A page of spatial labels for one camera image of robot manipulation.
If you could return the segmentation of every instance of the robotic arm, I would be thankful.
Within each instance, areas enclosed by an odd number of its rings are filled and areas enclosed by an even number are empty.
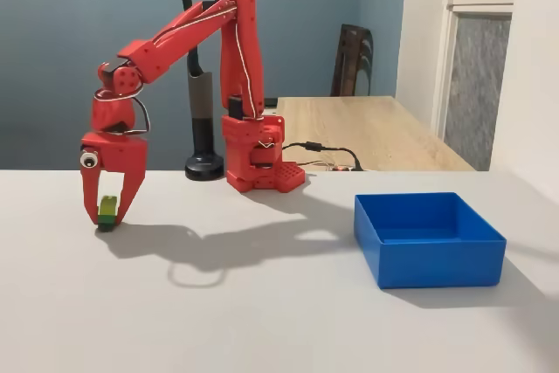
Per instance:
[[[263,116],[264,87],[256,31],[255,0],[199,2],[149,40],[135,40],[99,67],[102,82],[93,99],[94,132],[82,139],[80,157],[84,204],[95,224],[102,169],[121,172],[124,182],[114,224],[124,218],[146,171],[147,143],[134,135],[149,130],[145,107],[135,97],[171,65],[221,29],[221,100],[229,114],[222,119],[227,181],[238,191],[276,189],[288,192],[305,181],[295,162],[283,162],[284,121]],[[136,100],[146,129],[134,130]]]

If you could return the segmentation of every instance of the blue box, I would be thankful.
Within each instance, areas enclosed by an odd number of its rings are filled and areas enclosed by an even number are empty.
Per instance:
[[[499,283],[507,240],[457,194],[355,196],[354,230],[380,288]]]

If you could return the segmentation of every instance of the blue wall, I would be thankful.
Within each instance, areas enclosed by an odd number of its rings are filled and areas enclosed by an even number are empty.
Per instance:
[[[359,9],[359,25],[371,30],[375,43],[370,94],[394,96],[404,0],[361,0]]]
[[[266,96],[328,95],[342,23],[359,0],[258,0]],[[149,38],[181,0],[0,0],[0,169],[77,169],[96,69],[133,38]],[[214,72],[217,144],[219,36],[200,48]],[[153,130],[151,169],[181,169],[191,153],[185,64],[142,92]]]

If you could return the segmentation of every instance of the door frame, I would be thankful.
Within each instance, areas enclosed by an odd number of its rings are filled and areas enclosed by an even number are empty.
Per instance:
[[[459,15],[512,15],[514,0],[443,0],[431,131],[444,140]]]

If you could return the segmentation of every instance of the wooden table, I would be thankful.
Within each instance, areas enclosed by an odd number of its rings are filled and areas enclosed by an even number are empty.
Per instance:
[[[348,148],[365,169],[473,170],[389,96],[279,98],[277,114],[286,119],[285,144],[310,141]],[[354,164],[344,152],[317,154],[303,148],[287,149],[284,158]]]

